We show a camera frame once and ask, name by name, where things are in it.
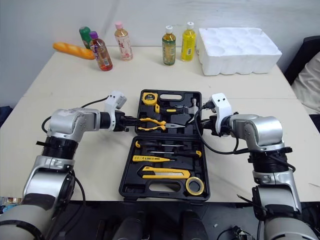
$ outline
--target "styrofoam tray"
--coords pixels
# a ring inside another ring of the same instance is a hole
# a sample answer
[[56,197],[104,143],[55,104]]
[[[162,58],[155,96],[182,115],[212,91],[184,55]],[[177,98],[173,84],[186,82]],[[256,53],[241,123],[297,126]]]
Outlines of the styrofoam tray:
[[196,50],[207,76],[268,73],[282,55],[260,28],[252,27],[199,28]]

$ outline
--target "plastic bottle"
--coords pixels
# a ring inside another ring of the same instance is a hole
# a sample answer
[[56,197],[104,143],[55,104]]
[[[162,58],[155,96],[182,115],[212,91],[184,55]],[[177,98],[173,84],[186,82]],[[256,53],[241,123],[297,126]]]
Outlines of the plastic bottle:
[[95,31],[90,32],[90,37],[92,38],[90,42],[90,48],[95,56],[95,59],[102,71],[109,71],[112,69],[113,65],[106,48],[105,42],[98,38],[98,34]]
[[90,49],[90,42],[91,42],[91,37],[89,35],[90,32],[91,30],[87,26],[82,26],[79,28],[79,33],[86,49]]
[[165,65],[173,65],[176,61],[176,36],[172,32],[173,27],[168,25],[162,37],[162,57]]
[[192,21],[188,21],[186,30],[182,34],[181,60],[183,61],[191,61],[195,54],[196,33],[193,30],[194,25]]
[[119,45],[122,60],[129,61],[133,58],[129,35],[121,21],[115,23],[116,31],[114,33],[116,42]]

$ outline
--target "yellow-handled pliers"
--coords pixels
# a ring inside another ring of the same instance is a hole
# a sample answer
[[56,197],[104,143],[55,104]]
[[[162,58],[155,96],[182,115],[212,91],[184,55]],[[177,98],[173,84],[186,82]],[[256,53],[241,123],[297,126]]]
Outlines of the yellow-handled pliers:
[[143,130],[143,131],[152,131],[152,130],[157,130],[157,129],[161,129],[162,131],[164,131],[166,129],[176,129],[176,128],[185,128],[186,127],[185,125],[180,125],[180,124],[176,124],[176,123],[167,123],[166,121],[158,121],[158,120],[152,119],[150,117],[140,118],[139,120],[141,122],[151,122],[151,123],[158,124],[158,126],[154,126],[154,127],[150,127],[150,128],[145,128],[145,127],[139,126],[138,129]]

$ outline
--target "screwdriver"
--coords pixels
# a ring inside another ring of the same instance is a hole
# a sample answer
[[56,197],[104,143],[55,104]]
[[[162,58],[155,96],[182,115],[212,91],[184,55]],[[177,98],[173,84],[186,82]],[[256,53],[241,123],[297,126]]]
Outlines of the screwdriver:
[[169,161],[174,161],[169,158],[164,158],[164,157],[158,157],[158,156],[142,156],[142,155],[134,155],[132,158],[133,162],[152,162],[152,163],[163,163],[163,162],[169,162]]
[[153,154],[173,154],[176,156],[184,156],[184,157],[199,157],[201,158],[201,151],[194,150],[181,150],[181,151],[150,151],[149,153]]
[[142,140],[142,141],[136,141],[135,146],[137,148],[141,148],[141,147],[184,147],[185,145],[162,144],[161,142],[157,142],[157,141]]

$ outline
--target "tape measure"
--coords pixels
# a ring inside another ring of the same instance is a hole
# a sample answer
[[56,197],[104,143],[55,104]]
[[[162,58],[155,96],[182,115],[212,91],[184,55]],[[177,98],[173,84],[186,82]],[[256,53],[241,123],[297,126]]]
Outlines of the tape measure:
[[157,104],[158,101],[158,93],[153,93],[153,92],[144,92],[142,101],[144,105],[147,106],[154,106]]

